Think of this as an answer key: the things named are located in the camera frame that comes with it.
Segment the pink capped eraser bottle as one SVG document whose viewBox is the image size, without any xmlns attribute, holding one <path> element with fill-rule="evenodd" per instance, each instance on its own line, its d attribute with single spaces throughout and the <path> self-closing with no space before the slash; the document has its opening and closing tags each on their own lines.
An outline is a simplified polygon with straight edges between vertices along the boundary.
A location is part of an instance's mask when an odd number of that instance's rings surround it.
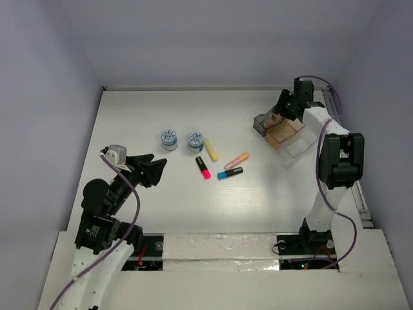
<svg viewBox="0 0 413 310">
<path fill-rule="evenodd" d="M 264 128 L 268 129 L 270 127 L 273 127 L 274 125 L 279 123 L 280 118 L 281 118 L 281 116 L 279 114 L 271 113 L 271 114 L 267 115 L 266 118 L 263 121 Z"/>
</svg>

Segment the blue lidded round jar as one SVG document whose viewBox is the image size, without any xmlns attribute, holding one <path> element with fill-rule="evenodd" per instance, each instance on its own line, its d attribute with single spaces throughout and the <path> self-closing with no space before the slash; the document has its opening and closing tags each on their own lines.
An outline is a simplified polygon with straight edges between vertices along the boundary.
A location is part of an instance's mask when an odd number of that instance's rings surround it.
<svg viewBox="0 0 413 310">
<path fill-rule="evenodd" d="M 199 131 L 188 134 L 188 148 L 193 153 L 200 153 L 204 146 L 204 136 Z"/>
</svg>

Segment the black pink highlighter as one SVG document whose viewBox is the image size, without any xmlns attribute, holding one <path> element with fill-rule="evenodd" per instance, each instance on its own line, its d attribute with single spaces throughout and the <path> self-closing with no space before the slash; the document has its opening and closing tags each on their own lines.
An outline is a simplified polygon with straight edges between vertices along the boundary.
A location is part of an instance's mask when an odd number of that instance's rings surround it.
<svg viewBox="0 0 413 310">
<path fill-rule="evenodd" d="M 196 161 L 197 166 L 198 166 L 199 170 L 201 171 L 201 174 L 203 175 L 204 179 L 206 179 L 206 180 L 210 179 L 211 178 L 211 173 L 210 173 L 209 169 L 207 168 L 207 166 L 205 165 L 205 162 L 203 161 L 201 156 L 196 157 L 195 161 Z"/>
</svg>

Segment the yellow highlighter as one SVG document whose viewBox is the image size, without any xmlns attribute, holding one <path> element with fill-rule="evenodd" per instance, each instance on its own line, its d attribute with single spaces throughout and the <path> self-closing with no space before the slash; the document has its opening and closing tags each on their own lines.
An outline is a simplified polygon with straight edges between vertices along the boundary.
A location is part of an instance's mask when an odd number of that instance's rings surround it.
<svg viewBox="0 0 413 310">
<path fill-rule="evenodd" d="M 215 151 L 212 144 L 207 139 L 204 140 L 204 148 L 208 152 L 208 155 L 210 156 L 210 159 L 212 160 L 212 162 L 213 163 L 217 162 L 219 159 L 217 152 Z"/>
</svg>

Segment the orange highlighter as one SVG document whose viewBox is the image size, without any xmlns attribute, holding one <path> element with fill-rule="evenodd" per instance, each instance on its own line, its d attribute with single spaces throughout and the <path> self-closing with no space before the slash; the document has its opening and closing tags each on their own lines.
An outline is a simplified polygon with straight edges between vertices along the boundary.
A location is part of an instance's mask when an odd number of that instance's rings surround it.
<svg viewBox="0 0 413 310">
<path fill-rule="evenodd" d="M 249 153 L 244 152 L 224 166 L 225 170 L 233 169 L 249 159 Z"/>
</svg>

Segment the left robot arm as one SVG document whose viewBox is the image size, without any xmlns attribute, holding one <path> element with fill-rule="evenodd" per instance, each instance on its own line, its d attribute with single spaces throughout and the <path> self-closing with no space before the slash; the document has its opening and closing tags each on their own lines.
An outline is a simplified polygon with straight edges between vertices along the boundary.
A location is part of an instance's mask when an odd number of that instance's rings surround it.
<svg viewBox="0 0 413 310">
<path fill-rule="evenodd" d="M 145 250 L 136 187 L 156 186 L 167 160 L 127 156 L 120 145 L 105 147 L 99 157 L 116 176 L 111 182 L 93 179 L 83 189 L 70 281 L 51 309 L 102 309 L 126 261 Z"/>
</svg>

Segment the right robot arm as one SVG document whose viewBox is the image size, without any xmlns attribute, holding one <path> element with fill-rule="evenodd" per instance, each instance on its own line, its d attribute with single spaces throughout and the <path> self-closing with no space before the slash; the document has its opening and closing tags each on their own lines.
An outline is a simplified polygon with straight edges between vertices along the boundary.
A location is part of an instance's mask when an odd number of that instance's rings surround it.
<svg viewBox="0 0 413 310">
<path fill-rule="evenodd" d="M 339 204 L 363 175 L 365 138 L 344 129 L 311 94 L 282 90 L 273 114 L 299 120 L 318 136 L 316 181 L 318 193 L 297 234 L 277 236 L 281 256 L 314 255 L 332 239 L 332 220 Z"/>
</svg>

